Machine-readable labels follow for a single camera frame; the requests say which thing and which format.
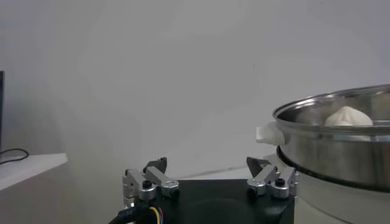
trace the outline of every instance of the white wall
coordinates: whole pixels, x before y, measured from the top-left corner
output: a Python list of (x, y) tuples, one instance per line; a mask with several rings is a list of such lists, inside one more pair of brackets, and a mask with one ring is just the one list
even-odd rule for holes
[(389, 8), (386, 0), (3, 0), (4, 147), (65, 151), (68, 165), (38, 177), (36, 191), (67, 173), (77, 199), (63, 209), (79, 205), (79, 223), (107, 223), (125, 168), (159, 156), (174, 177), (242, 166), (272, 152), (256, 145), (254, 130), (275, 107), (389, 82)]

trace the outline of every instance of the pot rim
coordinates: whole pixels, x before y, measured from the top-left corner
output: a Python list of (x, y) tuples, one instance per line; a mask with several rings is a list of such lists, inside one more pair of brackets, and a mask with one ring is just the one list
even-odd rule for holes
[(336, 98), (340, 96), (351, 96), (361, 93), (376, 92), (377, 94), (383, 92), (390, 93), (390, 84), (385, 85), (375, 85), (375, 86), (366, 86), (360, 88), (344, 89), (340, 91), (335, 91), (331, 93), (323, 93), (315, 96), (306, 97), (303, 99), (295, 100), (290, 103), (286, 103), (274, 110), (272, 116), (277, 121), (278, 124), (286, 126), (289, 128), (295, 128), (305, 131), (313, 131), (316, 133), (337, 133), (342, 135), (390, 135), (390, 126), (388, 125), (376, 125), (376, 126), (331, 126), (326, 127), (323, 125), (308, 125), (303, 123), (291, 122), (280, 119), (279, 116), (290, 110), (291, 108), (306, 105), (310, 103), (318, 102), (320, 99), (329, 99)]

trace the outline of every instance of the black cable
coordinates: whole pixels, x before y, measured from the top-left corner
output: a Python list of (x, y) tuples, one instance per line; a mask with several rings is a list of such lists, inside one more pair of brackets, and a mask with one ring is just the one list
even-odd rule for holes
[(27, 150), (24, 150), (24, 149), (7, 149), (7, 150), (5, 150), (5, 151), (0, 152), (0, 156), (3, 155), (3, 154), (5, 154), (5, 153), (7, 153), (7, 152), (15, 152), (15, 151), (23, 152), (25, 155), (22, 156), (22, 157), (20, 157), (20, 158), (1, 161), (1, 162), (0, 162), (0, 165), (1, 165), (1, 164), (4, 164), (4, 163), (10, 163), (10, 162), (15, 162), (15, 161), (21, 161), (21, 160), (26, 159), (26, 158), (29, 157), (29, 155), (30, 155), (30, 153), (29, 153)]

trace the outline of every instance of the colorful wire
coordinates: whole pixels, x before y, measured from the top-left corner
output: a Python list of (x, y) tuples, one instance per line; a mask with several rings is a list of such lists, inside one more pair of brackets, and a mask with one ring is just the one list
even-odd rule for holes
[(160, 217), (160, 214), (158, 213), (157, 209), (155, 207), (149, 207), (149, 209), (152, 210), (154, 212), (154, 214), (156, 215), (157, 224), (160, 224), (161, 217)]
[(160, 211), (161, 224), (163, 224), (164, 223), (163, 210), (161, 208), (158, 208), (158, 210)]

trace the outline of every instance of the metal bracket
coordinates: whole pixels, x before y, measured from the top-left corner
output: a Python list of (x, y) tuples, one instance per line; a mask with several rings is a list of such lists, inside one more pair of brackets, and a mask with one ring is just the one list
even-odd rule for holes
[(177, 198), (179, 196), (179, 182), (168, 178), (156, 167), (147, 167), (145, 177), (161, 187), (161, 193), (163, 196), (171, 198)]
[(257, 176), (267, 165), (271, 165), (271, 163), (266, 159), (257, 159), (253, 157), (247, 157), (246, 164), (248, 165), (252, 177)]
[(275, 180), (278, 175), (275, 166), (267, 165), (256, 177), (247, 180), (247, 184), (254, 195), (261, 196), (266, 193), (268, 182)]
[(126, 170), (123, 178), (123, 194), (125, 205), (133, 203), (134, 197), (149, 201), (156, 197), (156, 185), (143, 177), (137, 170)]
[(296, 196), (298, 188), (298, 174), (292, 167), (286, 167), (279, 178), (271, 183), (271, 195), (275, 198)]

